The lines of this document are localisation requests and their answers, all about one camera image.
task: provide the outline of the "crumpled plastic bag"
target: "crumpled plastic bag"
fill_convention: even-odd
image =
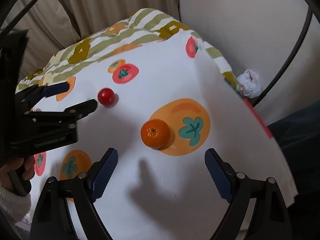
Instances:
[[[244,71],[244,73],[239,75],[237,79],[244,96],[255,98],[262,93],[259,76],[251,69]]]

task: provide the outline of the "white wall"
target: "white wall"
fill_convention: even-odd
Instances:
[[[256,71],[264,89],[300,34],[304,0],[180,0],[181,20],[219,49],[236,75]],[[267,124],[320,99],[320,25],[313,17],[300,51],[256,106]]]

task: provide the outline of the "finger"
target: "finger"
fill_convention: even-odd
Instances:
[[[23,158],[15,158],[9,163],[0,168],[0,174],[6,174],[9,171],[14,171],[23,164]]]
[[[35,176],[35,169],[29,169],[22,174],[24,180],[32,179]]]
[[[35,161],[35,158],[33,156],[29,156],[28,158],[26,158],[24,160],[24,168],[25,168],[25,170],[27,171],[27,170],[31,169],[33,166],[35,166],[35,163],[36,163],[36,161]]]

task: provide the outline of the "black handle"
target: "black handle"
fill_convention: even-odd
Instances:
[[[12,183],[14,193],[18,196],[26,196],[31,191],[30,180],[24,180],[22,174],[25,172],[24,166],[15,171],[9,171],[8,175]]]

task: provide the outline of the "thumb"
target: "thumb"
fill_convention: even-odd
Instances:
[[[9,163],[6,163],[2,168],[0,168],[0,176],[8,173],[9,171],[14,171],[23,165],[23,158],[15,158]]]

